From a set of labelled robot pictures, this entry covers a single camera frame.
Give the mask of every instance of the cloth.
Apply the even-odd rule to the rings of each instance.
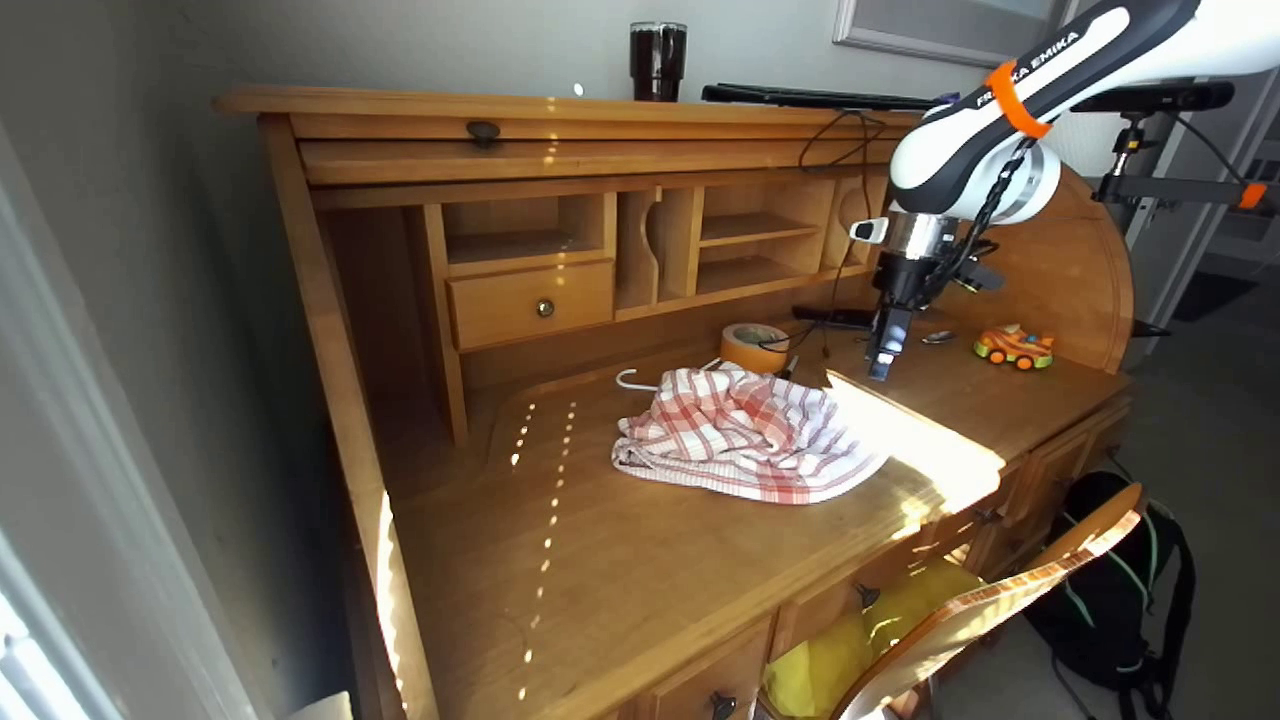
[[[834,501],[884,460],[828,388],[742,365],[666,373],[650,410],[624,415],[611,445],[629,474],[765,505]]]

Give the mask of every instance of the black bag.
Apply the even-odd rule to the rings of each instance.
[[[1130,481],[1115,470],[1079,474],[1065,496],[1053,534],[1068,530],[1124,485]],[[1147,616],[1158,606],[1158,579],[1172,556],[1179,572],[1164,640],[1153,647]],[[1124,720],[1138,720],[1138,700],[1145,700],[1147,715],[1164,720],[1194,621],[1194,594],[1198,561],[1190,534],[1170,513],[1147,505],[1139,527],[1134,527],[1109,556],[1072,572],[1024,616],[1046,636],[1058,665],[1115,690]]]

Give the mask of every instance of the floor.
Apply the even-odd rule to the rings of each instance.
[[[1201,592],[1179,665],[1177,720],[1274,720],[1280,577],[1280,270],[1217,310],[1172,325],[1134,365],[1138,410],[1122,460],[1190,527]],[[1115,700],[1068,675],[1098,720]],[[1085,720],[1039,636],[1011,625],[938,687],[938,720]]]

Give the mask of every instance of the desk surface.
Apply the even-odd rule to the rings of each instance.
[[[834,356],[856,356],[856,340],[834,336]],[[1122,388],[1076,365],[987,368],[958,340],[909,351],[880,390],[1018,465]],[[608,373],[507,396],[475,474],[401,505],[445,715],[600,715],[939,513],[934,485],[895,460],[815,507],[619,474],[615,415],[644,403]],[[407,456],[391,467],[425,485],[450,467],[439,453]]]

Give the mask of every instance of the gray wall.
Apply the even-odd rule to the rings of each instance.
[[[341,653],[318,561],[322,396],[255,133],[212,96],[624,96],[636,16],[690,18],[683,100],[709,78],[909,96],[981,78],[834,49],[834,0],[0,0],[0,124],[271,713],[314,700]]]

